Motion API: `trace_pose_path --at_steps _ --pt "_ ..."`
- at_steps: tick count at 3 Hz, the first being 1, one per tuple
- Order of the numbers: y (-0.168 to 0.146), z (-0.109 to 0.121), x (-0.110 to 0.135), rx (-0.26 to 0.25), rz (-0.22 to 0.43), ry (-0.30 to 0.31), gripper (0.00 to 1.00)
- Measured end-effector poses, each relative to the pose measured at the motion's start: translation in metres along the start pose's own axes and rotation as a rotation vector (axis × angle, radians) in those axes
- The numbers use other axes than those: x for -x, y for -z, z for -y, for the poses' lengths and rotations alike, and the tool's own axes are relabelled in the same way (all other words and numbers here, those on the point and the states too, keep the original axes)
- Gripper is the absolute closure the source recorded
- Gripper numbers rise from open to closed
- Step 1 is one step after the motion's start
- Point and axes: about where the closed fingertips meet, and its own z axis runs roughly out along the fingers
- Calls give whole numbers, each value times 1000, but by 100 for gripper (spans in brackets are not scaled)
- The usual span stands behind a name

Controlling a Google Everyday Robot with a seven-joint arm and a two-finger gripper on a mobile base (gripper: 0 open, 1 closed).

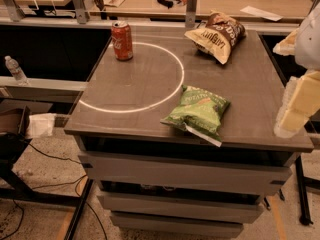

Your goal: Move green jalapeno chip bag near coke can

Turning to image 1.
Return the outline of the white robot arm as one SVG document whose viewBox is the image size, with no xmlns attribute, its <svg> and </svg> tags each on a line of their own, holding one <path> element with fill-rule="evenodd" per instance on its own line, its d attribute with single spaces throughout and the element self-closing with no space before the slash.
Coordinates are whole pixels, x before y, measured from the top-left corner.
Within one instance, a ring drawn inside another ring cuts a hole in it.
<svg viewBox="0 0 320 240">
<path fill-rule="evenodd" d="M 275 135 L 291 138 L 320 110 L 320 4 L 298 29 L 275 45 L 273 52 L 293 55 L 295 62 L 307 70 L 303 76 L 289 79 L 276 117 Z"/>
</svg>

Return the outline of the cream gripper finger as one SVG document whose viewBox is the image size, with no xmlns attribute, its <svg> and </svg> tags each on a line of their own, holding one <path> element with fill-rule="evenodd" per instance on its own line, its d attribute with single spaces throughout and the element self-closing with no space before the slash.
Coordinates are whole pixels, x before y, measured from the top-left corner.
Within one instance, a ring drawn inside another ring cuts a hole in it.
<svg viewBox="0 0 320 240">
<path fill-rule="evenodd" d="M 303 76 L 291 77 L 286 85 L 274 126 L 281 138 L 296 135 L 320 109 L 320 72 L 307 71 Z"/>
<path fill-rule="evenodd" d="M 297 33 L 298 29 L 293 30 L 285 39 L 274 46 L 273 52 L 282 56 L 294 55 Z"/>
</svg>

